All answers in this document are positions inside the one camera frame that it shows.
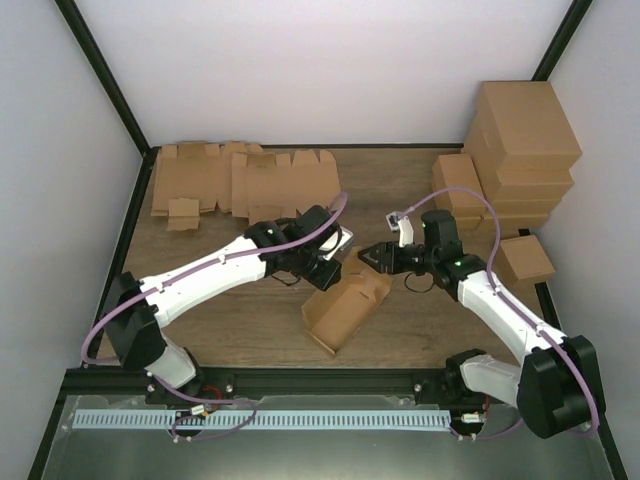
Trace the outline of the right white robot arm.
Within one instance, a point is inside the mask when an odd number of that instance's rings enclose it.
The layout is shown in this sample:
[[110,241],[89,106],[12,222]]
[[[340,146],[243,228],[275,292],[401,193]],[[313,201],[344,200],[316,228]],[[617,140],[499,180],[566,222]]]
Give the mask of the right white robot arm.
[[422,214],[421,244],[409,241],[412,228],[405,216],[394,212],[387,219],[399,239],[366,247],[359,259],[383,274],[430,275],[435,286],[479,317],[517,361],[510,365],[471,351],[459,355],[444,378],[447,396],[465,403],[478,392],[487,394],[516,408],[540,438],[582,425],[597,431],[605,402],[594,346],[549,325],[481,258],[465,253],[450,212]]

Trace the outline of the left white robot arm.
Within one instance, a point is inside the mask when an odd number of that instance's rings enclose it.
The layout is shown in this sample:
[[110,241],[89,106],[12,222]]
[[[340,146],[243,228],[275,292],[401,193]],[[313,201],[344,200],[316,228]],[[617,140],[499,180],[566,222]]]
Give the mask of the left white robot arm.
[[326,291],[341,278],[336,259],[353,238],[334,214],[315,205],[296,218],[260,221],[225,247],[187,265],[137,280],[125,272],[105,303],[106,336],[126,371],[144,370],[181,403],[196,402],[204,379],[191,354],[163,330],[179,316],[235,287],[278,272]]

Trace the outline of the cardboard box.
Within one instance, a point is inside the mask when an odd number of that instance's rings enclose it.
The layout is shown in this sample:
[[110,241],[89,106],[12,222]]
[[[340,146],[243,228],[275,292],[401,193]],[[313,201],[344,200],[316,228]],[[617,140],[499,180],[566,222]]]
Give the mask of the cardboard box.
[[336,356],[389,294],[392,278],[359,259],[353,247],[342,262],[341,279],[327,291],[316,291],[302,306],[309,336]]

